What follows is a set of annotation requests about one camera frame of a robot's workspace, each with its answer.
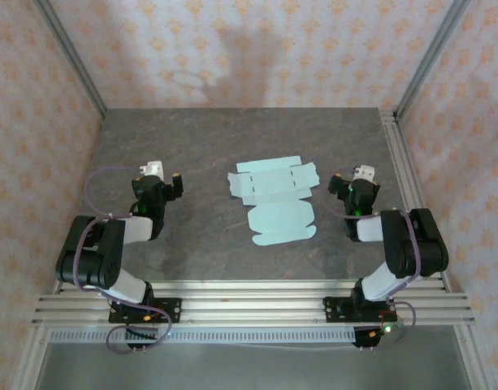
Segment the aluminium frame leg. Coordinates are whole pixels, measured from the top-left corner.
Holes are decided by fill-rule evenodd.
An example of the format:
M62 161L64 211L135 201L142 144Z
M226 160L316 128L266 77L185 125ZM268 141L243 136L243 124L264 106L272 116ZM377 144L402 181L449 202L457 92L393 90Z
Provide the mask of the aluminium frame leg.
M496 381L478 327L474 324L455 325L454 331L471 389L496 390Z
M34 390L49 343L50 329L31 327L18 362L11 390Z

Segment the aluminium mounting rail beam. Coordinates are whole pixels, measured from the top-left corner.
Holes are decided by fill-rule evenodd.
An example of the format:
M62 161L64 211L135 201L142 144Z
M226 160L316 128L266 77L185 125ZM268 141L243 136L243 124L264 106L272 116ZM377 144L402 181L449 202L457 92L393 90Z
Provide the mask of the aluminium mounting rail beam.
M347 297L352 280L231 280L154 282L156 297L182 300L179 327L320 327L326 322L322 299ZM454 326L474 323L472 305L464 293L449 292L440 277L417 279L395 296L407 301L400 318L417 325ZM51 326L105 326L109 309L95 292L61 284L58 293L42 295L32 315L34 323Z

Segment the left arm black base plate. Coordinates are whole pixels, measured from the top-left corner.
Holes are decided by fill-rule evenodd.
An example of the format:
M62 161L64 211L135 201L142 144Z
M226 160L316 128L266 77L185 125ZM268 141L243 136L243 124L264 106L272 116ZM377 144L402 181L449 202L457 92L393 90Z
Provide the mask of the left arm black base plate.
M155 297L143 302L144 306L152 306L166 312L173 323L180 322L181 304L182 300L178 297ZM155 324L167 323L167 318L157 311L112 302L108 321L117 324Z

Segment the light green paper box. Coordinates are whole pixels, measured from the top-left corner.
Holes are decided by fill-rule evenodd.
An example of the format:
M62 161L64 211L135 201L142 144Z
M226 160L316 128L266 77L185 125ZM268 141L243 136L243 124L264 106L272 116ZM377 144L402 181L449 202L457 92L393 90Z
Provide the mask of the light green paper box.
M278 245L315 235L314 209L307 201L320 184L314 163L290 156L239 162L236 169L227 174L229 189L249 208L254 244Z

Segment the black connector mount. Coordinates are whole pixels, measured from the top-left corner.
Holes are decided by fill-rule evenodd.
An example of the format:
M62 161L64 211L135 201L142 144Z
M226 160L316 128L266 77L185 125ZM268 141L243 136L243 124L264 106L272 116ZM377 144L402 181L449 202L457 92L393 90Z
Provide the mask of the black connector mount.
M125 326L125 340L131 353L145 352L159 343L158 329L154 326Z
M403 328L401 323L386 323L377 326L360 326L353 329L355 340L352 345L359 351L377 349L384 336Z

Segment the aluminium side rail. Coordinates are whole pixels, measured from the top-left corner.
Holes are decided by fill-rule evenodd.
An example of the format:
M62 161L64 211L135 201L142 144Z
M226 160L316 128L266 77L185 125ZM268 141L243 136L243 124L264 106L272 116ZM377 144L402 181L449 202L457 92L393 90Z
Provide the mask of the aluminium side rail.
M406 210L426 207L408 145L393 111L379 112Z

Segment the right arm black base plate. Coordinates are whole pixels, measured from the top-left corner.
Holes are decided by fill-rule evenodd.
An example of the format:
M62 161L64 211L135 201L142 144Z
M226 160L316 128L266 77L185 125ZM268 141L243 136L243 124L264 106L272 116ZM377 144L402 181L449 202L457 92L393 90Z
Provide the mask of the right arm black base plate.
M385 301L324 297L323 305L328 323L394 323L398 319Z

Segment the aluminium frame post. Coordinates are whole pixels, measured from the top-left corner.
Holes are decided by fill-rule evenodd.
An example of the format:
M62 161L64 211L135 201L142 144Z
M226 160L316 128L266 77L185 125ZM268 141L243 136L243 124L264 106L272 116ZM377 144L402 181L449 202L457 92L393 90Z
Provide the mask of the aluminium frame post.
M402 95L397 108L393 111L393 116L397 123L401 122L406 116L414 99L417 97L418 92L429 76L432 68L435 66L437 59L443 52L470 2L471 0L453 0L451 3L451 6L423 55L416 72L409 82L406 91Z
M107 114L107 106L99 93L97 86L93 83L82 58L72 42L67 30L64 28L61 19L52 6L50 0L32 0L32 3L39 11L41 17L45 21L46 26L52 32L58 47L63 52L72 70L75 72L79 82L86 92L93 107L98 112L99 116L104 119Z

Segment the grey metal lower panel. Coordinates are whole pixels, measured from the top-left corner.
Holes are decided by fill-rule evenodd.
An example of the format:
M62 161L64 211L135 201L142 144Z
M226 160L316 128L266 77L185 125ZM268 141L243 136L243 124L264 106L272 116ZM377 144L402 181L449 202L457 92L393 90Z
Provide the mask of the grey metal lower panel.
M450 347L392 349L167 344L119 356L53 344L36 390L472 390Z

